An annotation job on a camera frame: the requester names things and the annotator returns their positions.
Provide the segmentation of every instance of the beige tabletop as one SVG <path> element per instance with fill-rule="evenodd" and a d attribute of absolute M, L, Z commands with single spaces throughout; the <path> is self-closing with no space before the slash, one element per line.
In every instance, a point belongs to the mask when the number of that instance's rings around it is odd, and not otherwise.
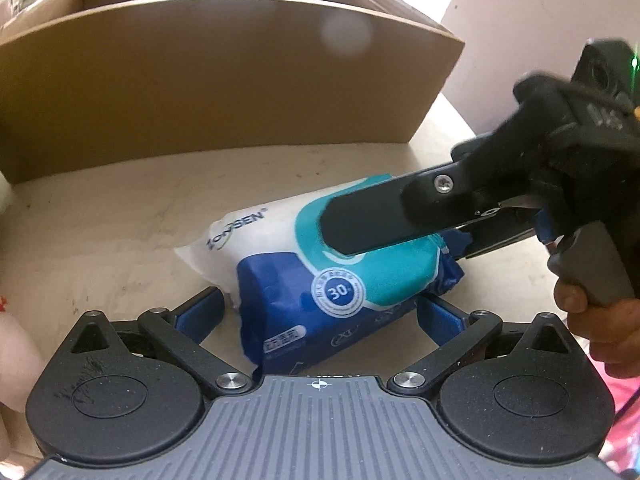
<path fill-rule="evenodd" d="M 208 285 L 174 253 L 224 213 L 379 173 L 445 162 L 472 135 L 439 97 L 409 144 L 271 146 L 113 164 L 21 184 L 0 217 L 0 294 L 50 358 L 86 310 L 111 320 L 173 308 Z M 529 239 L 463 261 L 446 298 L 470 312 L 529 321 L 555 311 L 546 252 Z M 228 312 L 203 346 L 253 369 Z M 375 374 L 384 380 L 433 350 L 409 314 L 303 374 Z M 37 455 L 24 416 L 4 410 L 15 450 Z"/>

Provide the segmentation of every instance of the wet wipes package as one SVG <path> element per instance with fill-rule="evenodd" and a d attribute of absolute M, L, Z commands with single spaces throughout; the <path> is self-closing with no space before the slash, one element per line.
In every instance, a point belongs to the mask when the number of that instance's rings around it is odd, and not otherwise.
<path fill-rule="evenodd" d="M 317 364 L 413 310 L 421 291 L 443 294 L 462 278 L 440 235 L 356 256 L 322 241 L 318 220 L 332 197 L 389 178 L 233 212 L 176 249 L 239 306 L 242 347 L 258 374 Z"/>

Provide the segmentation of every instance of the silver screw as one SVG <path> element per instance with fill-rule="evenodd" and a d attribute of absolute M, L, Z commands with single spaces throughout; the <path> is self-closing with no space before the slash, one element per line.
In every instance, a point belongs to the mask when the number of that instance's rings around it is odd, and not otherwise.
<path fill-rule="evenodd" d="M 239 390 L 249 384 L 249 378 L 244 374 L 229 372 L 228 374 L 219 375 L 216 384 L 223 390 Z"/>
<path fill-rule="evenodd" d="M 438 175 L 434 179 L 433 185 L 438 193 L 447 194 L 453 189 L 453 179 L 449 175 Z"/>
<path fill-rule="evenodd" d="M 400 372 L 394 376 L 394 382 L 401 388 L 419 388 L 425 379 L 417 372 Z"/>

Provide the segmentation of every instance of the cardboard box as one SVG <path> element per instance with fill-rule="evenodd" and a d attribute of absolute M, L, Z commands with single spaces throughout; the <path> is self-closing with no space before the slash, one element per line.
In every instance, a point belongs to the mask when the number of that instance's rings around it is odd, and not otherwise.
<path fill-rule="evenodd" d="M 407 142 L 462 47 L 400 0 L 41 0 L 0 30 L 0 171 Z"/>

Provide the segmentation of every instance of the ribbed surface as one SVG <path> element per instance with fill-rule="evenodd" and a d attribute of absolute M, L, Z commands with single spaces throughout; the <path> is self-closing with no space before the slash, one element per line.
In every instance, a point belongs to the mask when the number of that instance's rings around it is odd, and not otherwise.
<path fill-rule="evenodd" d="M 269 377 L 251 394 L 217 400 L 190 438 L 153 460 L 111 470 L 80 470 L 48 461 L 30 478 L 615 480 L 616 476 L 593 458 L 553 468 L 493 462 L 452 439 L 424 402 L 387 394 L 374 378 Z"/>

